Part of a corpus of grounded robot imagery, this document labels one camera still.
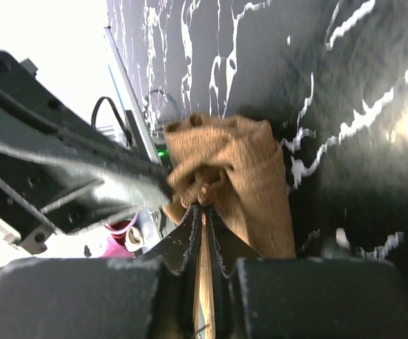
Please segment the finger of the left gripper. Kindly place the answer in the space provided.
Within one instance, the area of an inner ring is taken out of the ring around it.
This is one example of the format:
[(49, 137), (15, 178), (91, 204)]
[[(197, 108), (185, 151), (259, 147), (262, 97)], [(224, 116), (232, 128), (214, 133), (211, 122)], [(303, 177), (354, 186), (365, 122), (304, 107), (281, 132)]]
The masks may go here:
[(76, 234), (171, 198), (167, 171), (109, 140), (0, 51), (0, 223)]

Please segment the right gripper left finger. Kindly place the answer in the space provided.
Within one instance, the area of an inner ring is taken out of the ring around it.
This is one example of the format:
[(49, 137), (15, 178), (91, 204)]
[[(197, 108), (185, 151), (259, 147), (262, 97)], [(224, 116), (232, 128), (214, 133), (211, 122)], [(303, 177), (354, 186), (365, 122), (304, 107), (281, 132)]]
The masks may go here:
[(0, 271), (0, 338), (192, 338), (201, 209), (139, 258), (24, 258)]

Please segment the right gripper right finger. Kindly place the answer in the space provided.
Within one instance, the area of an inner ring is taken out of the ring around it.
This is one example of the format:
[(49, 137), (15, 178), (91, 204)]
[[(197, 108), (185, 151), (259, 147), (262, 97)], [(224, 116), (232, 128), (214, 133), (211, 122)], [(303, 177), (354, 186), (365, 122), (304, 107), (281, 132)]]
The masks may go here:
[(408, 338), (408, 287), (387, 261), (262, 258), (208, 208), (216, 338)]

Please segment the brown cloth napkin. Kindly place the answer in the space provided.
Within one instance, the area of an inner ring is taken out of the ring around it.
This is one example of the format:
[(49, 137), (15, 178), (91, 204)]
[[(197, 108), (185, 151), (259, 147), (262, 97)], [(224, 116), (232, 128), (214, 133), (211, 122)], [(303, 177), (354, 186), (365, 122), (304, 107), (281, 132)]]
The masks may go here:
[(164, 128), (173, 164), (165, 214), (176, 224), (194, 203), (264, 258), (296, 258), (282, 146), (270, 123), (192, 114)]

